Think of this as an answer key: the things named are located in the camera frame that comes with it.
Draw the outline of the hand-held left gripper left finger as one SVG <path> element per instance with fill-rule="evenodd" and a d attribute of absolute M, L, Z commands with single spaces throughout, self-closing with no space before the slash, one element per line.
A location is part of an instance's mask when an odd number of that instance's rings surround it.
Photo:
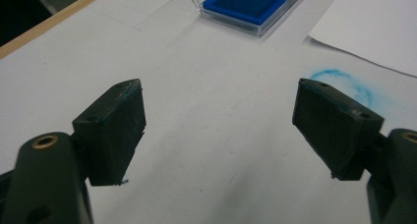
<path fill-rule="evenodd" d="M 92 186 L 121 185 L 146 127 L 139 79 L 112 86 L 73 121 Z"/>

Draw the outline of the white paper sheet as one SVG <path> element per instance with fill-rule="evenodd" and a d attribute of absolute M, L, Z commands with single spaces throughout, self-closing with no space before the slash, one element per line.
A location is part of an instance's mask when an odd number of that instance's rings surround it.
<path fill-rule="evenodd" d="M 309 36 L 417 77 L 417 0 L 334 0 Z"/>

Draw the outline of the blue ink pad clear case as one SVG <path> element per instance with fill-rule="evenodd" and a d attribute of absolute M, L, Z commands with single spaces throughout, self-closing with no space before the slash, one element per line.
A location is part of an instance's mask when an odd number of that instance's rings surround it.
<path fill-rule="evenodd" d="M 304 0 L 191 0 L 202 19 L 263 37 Z"/>

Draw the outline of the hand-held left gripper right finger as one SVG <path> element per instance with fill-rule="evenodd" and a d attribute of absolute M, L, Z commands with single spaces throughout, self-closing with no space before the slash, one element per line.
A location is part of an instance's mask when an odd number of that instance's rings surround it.
<path fill-rule="evenodd" d="M 358 181 L 362 152 L 378 140 L 384 118 L 329 84 L 301 79 L 292 124 L 340 181 Z"/>

